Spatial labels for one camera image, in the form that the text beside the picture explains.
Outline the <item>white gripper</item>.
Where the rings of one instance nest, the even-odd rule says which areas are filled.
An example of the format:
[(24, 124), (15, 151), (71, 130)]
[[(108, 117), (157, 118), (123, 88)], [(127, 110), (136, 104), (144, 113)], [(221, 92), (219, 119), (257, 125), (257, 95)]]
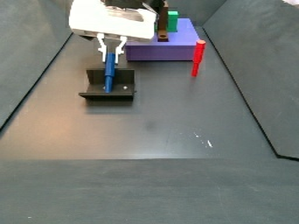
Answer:
[(131, 39), (152, 39), (155, 36), (156, 13), (148, 9), (124, 9), (105, 6), (100, 0), (73, 0), (69, 8), (69, 28), (87, 37), (96, 37), (97, 51), (101, 52), (101, 61), (107, 61), (108, 47), (104, 43), (105, 35), (120, 36), (116, 47), (115, 63), (124, 53), (127, 37)]

